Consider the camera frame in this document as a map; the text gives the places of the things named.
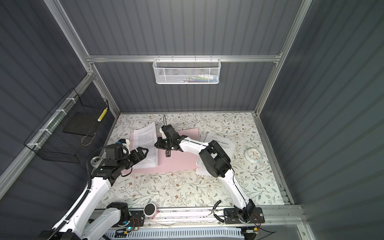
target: pink paper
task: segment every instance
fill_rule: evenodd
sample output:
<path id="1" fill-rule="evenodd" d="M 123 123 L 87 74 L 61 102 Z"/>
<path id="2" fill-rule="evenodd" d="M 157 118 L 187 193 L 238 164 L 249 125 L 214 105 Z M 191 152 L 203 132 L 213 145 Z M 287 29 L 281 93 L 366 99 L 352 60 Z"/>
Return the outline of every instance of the pink paper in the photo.
<path id="1" fill-rule="evenodd" d="M 186 135 L 193 140 L 200 140 L 199 131 L 197 128 L 180 130 L 177 131 L 180 135 Z M 132 149 L 133 144 L 133 133 L 131 133 L 131 144 L 129 149 Z M 196 161 L 199 158 L 198 155 L 195 155 L 190 152 L 181 152 L 181 151 L 171 151 L 170 157 L 166 157 L 166 151 L 163 149 L 158 149 L 159 164 L 157 167 L 147 167 L 140 169 L 132 169 L 132 173 L 167 173 L 175 172 L 181 170 L 191 170 L 198 168 L 196 166 Z M 126 175 L 131 170 L 121 171 L 122 175 Z"/>

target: yellow item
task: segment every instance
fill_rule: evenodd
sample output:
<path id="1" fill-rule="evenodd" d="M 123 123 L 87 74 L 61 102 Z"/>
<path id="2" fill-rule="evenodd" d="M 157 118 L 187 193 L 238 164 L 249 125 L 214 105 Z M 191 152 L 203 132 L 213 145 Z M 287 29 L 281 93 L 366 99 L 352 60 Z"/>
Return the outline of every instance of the yellow item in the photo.
<path id="1" fill-rule="evenodd" d="M 107 110 L 108 108 L 105 108 L 104 111 L 102 112 L 102 114 L 99 116 L 99 118 L 97 119 L 98 122 L 101 122 L 101 120 L 103 119 L 103 117 L 105 116 L 105 114 L 107 113 Z"/>

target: clock face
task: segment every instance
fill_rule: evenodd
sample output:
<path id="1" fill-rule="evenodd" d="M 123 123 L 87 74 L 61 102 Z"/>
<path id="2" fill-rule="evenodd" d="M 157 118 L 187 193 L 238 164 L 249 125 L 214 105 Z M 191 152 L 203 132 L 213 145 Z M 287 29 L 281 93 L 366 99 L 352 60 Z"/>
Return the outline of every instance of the clock face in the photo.
<path id="1" fill-rule="evenodd" d="M 261 157 L 259 151 L 256 148 L 247 149 L 247 154 L 252 160 L 257 160 Z"/>

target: gray wall panel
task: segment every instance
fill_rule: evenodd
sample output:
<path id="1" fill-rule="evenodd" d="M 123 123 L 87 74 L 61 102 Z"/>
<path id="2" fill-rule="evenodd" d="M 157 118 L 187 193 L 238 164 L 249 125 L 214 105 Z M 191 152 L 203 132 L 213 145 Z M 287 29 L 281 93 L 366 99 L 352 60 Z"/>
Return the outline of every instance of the gray wall panel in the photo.
<path id="1" fill-rule="evenodd" d="M 223 63 L 218 84 L 157 84 L 151 63 L 96 63 L 121 112 L 254 110 L 273 63 Z"/>
<path id="2" fill-rule="evenodd" d="M 314 1 L 261 115 L 317 239 L 383 238 L 383 12 Z"/>
<path id="3" fill-rule="evenodd" d="M 100 97 L 94 84 L 83 94 Z M 108 111 L 86 154 L 104 144 L 113 121 Z M 50 230 L 73 205 L 86 181 L 84 159 L 75 164 L 35 156 L 0 200 L 0 239 L 35 239 L 42 230 Z"/>
<path id="4" fill-rule="evenodd" d="M 299 0 L 62 1 L 91 55 L 274 55 Z"/>
<path id="5" fill-rule="evenodd" d="M 43 1 L 0 1 L 0 173 L 86 72 Z"/>

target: floral table surface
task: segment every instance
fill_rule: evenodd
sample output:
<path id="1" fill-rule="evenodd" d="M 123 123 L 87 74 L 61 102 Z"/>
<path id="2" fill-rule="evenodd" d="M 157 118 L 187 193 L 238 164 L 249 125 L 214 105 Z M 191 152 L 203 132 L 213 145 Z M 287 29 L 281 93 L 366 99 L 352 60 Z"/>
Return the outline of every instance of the floral table surface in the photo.
<path id="1" fill-rule="evenodd" d="M 197 127 L 200 136 L 211 132 L 235 142 L 231 165 L 248 196 L 256 205 L 284 204 L 251 113 L 166 114 L 166 119 L 177 131 Z M 163 115 L 121 114 L 108 143 L 130 137 L 135 129 L 153 121 L 159 129 L 163 125 Z M 257 148 L 263 155 L 259 164 L 245 159 L 244 151 L 250 147 Z M 150 201 L 157 202 L 160 207 L 200 207 L 213 206 L 219 199 L 223 206 L 233 205 L 220 180 L 197 175 L 195 171 L 120 176 L 97 208 L 105 208 L 111 202 L 126 202 L 130 208 L 141 208 Z"/>

